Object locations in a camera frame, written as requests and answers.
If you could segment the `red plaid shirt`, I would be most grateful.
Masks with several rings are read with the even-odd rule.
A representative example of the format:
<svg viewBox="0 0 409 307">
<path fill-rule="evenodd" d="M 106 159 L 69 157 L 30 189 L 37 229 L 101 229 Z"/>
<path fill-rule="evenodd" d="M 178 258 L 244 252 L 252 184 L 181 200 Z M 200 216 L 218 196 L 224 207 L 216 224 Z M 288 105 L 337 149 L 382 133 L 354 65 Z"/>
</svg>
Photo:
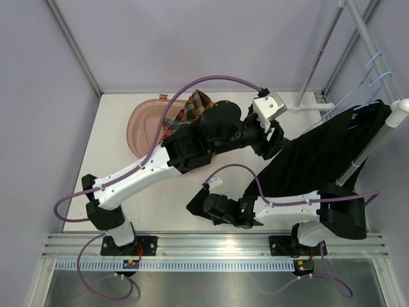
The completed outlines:
<svg viewBox="0 0 409 307">
<path fill-rule="evenodd" d="M 199 119 L 203 112 L 212 108 L 214 102 L 211 98 L 200 90 L 195 90 L 186 101 L 183 109 L 181 109 L 174 119 L 165 118 L 162 124 L 164 135 L 162 138 L 167 138 L 174 134 L 177 130 L 187 127 L 195 120 Z"/>
</svg>

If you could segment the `black shirt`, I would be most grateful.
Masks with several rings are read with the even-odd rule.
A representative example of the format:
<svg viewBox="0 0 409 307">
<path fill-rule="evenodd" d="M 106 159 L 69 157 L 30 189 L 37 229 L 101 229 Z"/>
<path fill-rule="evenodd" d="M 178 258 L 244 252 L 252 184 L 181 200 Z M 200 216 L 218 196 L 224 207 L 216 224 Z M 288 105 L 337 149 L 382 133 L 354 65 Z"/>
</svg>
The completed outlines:
<svg viewBox="0 0 409 307">
<path fill-rule="evenodd" d="M 339 113 L 293 139 L 248 185 L 243 195 L 295 196 L 335 183 L 390 114 L 390 106 L 381 100 Z"/>
</svg>

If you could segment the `blue hanger holding black shirt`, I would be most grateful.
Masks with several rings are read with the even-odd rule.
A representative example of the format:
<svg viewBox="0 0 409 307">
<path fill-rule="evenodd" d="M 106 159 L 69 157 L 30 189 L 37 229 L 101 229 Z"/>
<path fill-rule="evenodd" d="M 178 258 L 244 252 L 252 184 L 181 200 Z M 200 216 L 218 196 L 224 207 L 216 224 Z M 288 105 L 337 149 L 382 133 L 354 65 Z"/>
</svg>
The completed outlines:
<svg viewBox="0 0 409 307">
<path fill-rule="evenodd" d="M 375 78 L 374 80 L 370 80 L 370 74 L 373 67 L 368 70 L 361 82 L 359 82 L 358 86 L 353 89 L 349 94 L 347 94 L 342 100 L 339 101 L 339 104 L 344 101 L 348 101 L 348 104 L 345 105 L 343 109 L 349 107 L 352 111 L 359 111 L 371 104 L 377 104 L 378 101 L 376 97 L 378 96 L 379 92 L 383 90 L 383 86 L 380 85 L 377 89 L 374 89 L 373 86 L 376 83 L 380 83 L 386 77 L 392 77 L 393 73 L 391 71 L 382 73 L 380 76 Z M 364 101 L 363 95 L 366 94 L 369 90 L 373 90 L 372 95 Z"/>
</svg>

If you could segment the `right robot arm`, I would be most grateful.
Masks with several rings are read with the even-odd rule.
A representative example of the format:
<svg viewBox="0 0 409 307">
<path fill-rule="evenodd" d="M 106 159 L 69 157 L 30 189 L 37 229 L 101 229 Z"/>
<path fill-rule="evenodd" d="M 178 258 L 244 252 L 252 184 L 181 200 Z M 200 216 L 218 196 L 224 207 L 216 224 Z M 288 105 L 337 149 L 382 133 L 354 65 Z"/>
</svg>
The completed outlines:
<svg viewBox="0 0 409 307">
<path fill-rule="evenodd" d="M 327 239 L 366 239 L 365 209 L 364 197 L 333 184 L 305 194 L 266 199 L 244 196 L 235 201 L 211 193 L 203 204 L 214 225 L 224 223 L 247 230 L 292 222 L 289 246 L 298 254 Z"/>
</svg>

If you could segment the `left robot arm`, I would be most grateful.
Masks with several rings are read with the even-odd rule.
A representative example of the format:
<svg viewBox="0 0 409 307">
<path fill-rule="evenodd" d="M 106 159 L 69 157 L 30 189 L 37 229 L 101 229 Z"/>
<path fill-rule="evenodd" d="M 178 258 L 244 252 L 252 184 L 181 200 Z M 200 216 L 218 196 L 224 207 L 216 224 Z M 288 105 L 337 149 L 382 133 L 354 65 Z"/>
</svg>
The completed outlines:
<svg viewBox="0 0 409 307">
<path fill-rule="evenodd" d="M 83 176 L 88 219 L 113 239 L 120 253 L 132 254 L 137 239 L 121 208 L 125 200 L 162 180 L 206 166 L 217 154 L 250 146 L 256 155 L 271 158 L 274 140 L 269 133 L 275 119 L 286 110 L 286 105 L 272 96 L 255 98 L 242 119 L 234 102 L 215 103 L 128 167 L 107 177 Z"/>
</svg>

